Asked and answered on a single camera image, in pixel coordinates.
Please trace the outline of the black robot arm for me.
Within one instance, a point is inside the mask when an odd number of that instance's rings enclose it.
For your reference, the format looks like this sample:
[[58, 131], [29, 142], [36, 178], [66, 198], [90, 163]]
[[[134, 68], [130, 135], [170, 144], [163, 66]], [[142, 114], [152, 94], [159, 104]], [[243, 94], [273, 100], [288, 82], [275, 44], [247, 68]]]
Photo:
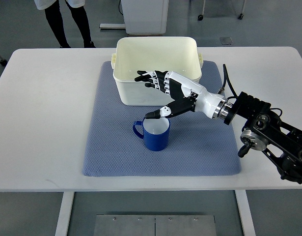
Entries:
[[283, 122], [271, 104], [245, 92], [236, 94], [223, 67], [224, 85], [229, 85], [234, 103], [225, 98], [216, 117], [227, 125], [235, 116], [246, 119], [240, 135], [244, 144], [238, 151], [244, 157], [250, 149], [261, 151], [277, 168], [281, 179], [302, 184], [302, 131]]

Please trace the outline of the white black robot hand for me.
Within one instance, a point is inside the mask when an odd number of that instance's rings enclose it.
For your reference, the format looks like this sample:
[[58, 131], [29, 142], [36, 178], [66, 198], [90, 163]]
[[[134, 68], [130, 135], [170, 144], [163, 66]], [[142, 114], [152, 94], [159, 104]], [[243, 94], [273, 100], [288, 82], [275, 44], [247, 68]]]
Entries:
[[149, 112], [146, 119], [172, 118], [186, 112], [203, 112], [208, 118], [217, 118], [227, 99], [173, 71], [137, 71], [135, 82], [144, 82], [147, 88], [154, 88], [169, 95], [173, 101], [162, 108]]

